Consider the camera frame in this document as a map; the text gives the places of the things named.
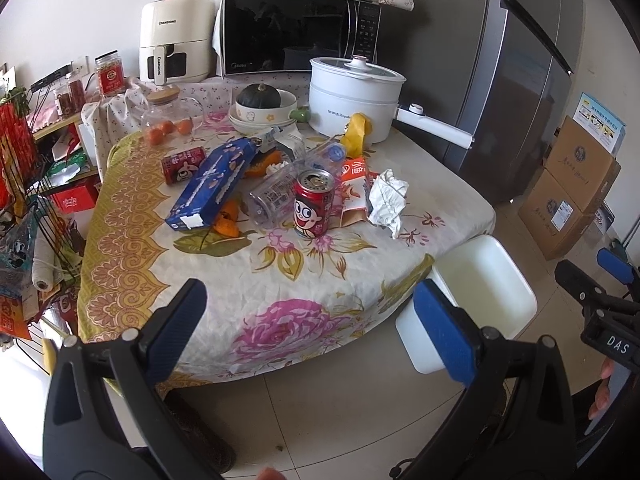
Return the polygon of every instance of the wooden lid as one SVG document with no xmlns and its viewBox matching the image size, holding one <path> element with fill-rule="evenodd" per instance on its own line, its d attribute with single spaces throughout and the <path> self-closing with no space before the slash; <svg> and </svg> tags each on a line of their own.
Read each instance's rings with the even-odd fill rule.
<svg viewBox="0 0 640 480">
<path fill-rule="evenodd" d="M 151 92 L 146 100 L 153 105 L 165 105 L 177 98 L 178 95 L 180 95 L 180 89 L 177 86 L 169 86 L 163 90 Z"/>
</svg>

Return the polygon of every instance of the cartoon face on can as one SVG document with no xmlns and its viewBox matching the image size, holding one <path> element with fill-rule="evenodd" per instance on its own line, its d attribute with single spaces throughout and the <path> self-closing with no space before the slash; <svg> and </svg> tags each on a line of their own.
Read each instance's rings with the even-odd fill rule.
<svg viewBox="0 0 640 480">
<path fill-rule="evenodd" d="M 294 222 L 296 230 L 308 238 L 315 238 L 314 227 L 322 221 L 322 217 L 315 209 L 315 205 L 301 196 L 296 197 L 294 203 Z"/>
</svg>

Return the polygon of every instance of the paper towel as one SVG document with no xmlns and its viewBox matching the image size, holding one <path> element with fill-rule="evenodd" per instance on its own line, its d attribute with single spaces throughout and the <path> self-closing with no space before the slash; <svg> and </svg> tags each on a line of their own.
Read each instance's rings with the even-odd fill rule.
<svg viewBox="0 0 640 480">
<path fill-rule="evenodd" d="M 48 225 L 49 219 L 44 217 L 41 222 Z M 49 292 L 56 284 L 54 280 L 56 254 L 51 247 L 42 229 L 38 225 L 36 243 L 33 248 L 33 268 L 31 269 L 31 281 L 35 288 L 42 292 Z"/>
<path fill-rule="evenodd" d="M 400 213 L 406 206 L 404 197 L 408 189 L 407 182 L 394 177 L 392 170 L 386 170 L 375 179 L 369 193 L 369 201 L 373 206 L 369 222 L 391 229 L 394 240 L 398 238 L 402 228 Z"/>
</svg>

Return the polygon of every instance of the microwave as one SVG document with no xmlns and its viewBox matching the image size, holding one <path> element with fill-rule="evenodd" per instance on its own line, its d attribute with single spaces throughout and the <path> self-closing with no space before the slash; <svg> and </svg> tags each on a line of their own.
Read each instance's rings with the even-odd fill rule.
<svg viewBox="0 0 640 480">
<path fill-rule="evenodd" d="M 222 75 L 310 72 L 315 57 L 374 62 L 380 6 L 362 0 L 222 0 Z"/>
</svg>

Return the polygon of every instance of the bottle cap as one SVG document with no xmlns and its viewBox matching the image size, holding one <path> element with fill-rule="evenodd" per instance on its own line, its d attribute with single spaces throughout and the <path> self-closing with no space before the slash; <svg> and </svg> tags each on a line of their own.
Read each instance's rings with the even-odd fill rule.
<svg viewBox="0 0 640 480">
<path fill-rule="evenodd" d="M 347 156 L 347 149 L 343 145 L 336 143 L 333 146 L 329 146 L 327 155 L 330 161 L 340 162 Z"/>
</svg>

